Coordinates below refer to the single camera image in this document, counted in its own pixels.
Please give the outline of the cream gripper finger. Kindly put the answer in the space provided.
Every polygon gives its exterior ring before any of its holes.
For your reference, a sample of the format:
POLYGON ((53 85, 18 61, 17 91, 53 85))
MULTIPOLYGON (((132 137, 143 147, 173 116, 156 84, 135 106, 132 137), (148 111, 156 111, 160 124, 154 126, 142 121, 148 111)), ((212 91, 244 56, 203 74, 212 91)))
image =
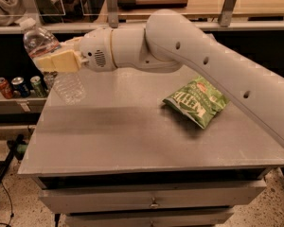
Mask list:
POLYGON ((49 53, 35 58, 37 68, 42 72, 78 72, 80 61, 74 50, 64 50, 57 53, 49 53))
POLYGON ((74 47, 76 47, 76 46, 79 45, 81 39, 82 39, 82 36, 74 37, 70 40, 66 40, 64 42, 61 42, 61 46, 74 46, 74 47))

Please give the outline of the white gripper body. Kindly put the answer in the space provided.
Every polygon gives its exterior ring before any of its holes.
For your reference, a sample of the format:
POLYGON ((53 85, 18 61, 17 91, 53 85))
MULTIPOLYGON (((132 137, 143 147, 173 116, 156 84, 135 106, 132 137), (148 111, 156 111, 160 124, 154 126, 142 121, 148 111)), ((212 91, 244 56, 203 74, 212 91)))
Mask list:
POLYGON ((82 56, 88 60, 88 67, 96 72, 116 70, 111 52, 110 28, 98 28, 86 33, 79 43, 82 56))

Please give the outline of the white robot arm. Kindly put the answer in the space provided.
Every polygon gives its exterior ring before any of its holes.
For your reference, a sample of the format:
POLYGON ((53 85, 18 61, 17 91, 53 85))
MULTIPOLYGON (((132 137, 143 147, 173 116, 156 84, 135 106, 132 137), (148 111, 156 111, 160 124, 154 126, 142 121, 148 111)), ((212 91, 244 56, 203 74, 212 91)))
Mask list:
POLYGON ((144 24, 99 27, 33 59, 41 71, 132 67, 171 72, 185 65, 207 79, 284 148, 284 78, 203 33, 183 15, 154 12, 144 24))

